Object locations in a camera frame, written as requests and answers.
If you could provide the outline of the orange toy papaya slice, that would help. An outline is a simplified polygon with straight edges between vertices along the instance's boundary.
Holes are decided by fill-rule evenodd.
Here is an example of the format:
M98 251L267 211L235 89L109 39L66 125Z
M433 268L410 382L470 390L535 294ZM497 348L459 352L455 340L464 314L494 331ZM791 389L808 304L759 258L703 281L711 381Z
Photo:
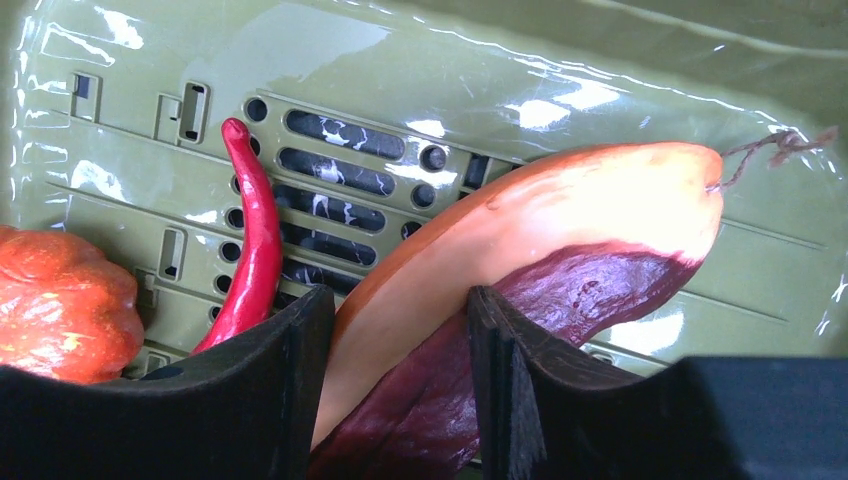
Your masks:
M480 449L470 290L573 346L656 311L713 246L723 160L686 142L564 151L413 233L337 310L308 477L456 476Z

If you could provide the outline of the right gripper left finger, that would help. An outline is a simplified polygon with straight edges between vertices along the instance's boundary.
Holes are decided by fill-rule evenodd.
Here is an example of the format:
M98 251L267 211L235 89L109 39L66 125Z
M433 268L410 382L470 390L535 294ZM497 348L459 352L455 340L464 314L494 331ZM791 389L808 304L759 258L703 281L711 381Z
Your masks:
M1 370L5 479L302 479L330 337L319 286L272 318L138 380Z

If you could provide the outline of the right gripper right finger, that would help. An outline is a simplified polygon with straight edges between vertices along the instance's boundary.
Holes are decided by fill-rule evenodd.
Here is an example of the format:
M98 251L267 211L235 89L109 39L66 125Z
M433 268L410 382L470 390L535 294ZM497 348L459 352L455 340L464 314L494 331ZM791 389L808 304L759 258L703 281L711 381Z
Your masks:
M843 479L847 363L687 357L642 378L537 326L489 287L468 302L487 479Z

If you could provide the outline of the olive green plastic basket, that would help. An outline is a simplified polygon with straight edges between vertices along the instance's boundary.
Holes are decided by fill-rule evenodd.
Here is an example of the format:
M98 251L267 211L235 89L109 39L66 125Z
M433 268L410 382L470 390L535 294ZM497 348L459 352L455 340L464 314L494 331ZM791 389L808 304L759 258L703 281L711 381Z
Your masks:
M642 378L847 363L843 1L3 2L1 228L74 234L135 277L144 341L115 380L196 355L223 306L230 117L278 211L264 321L327 287L324 378L347 295L437 215L536 160L655 142L723 155L716 239L656 311L574 347Z

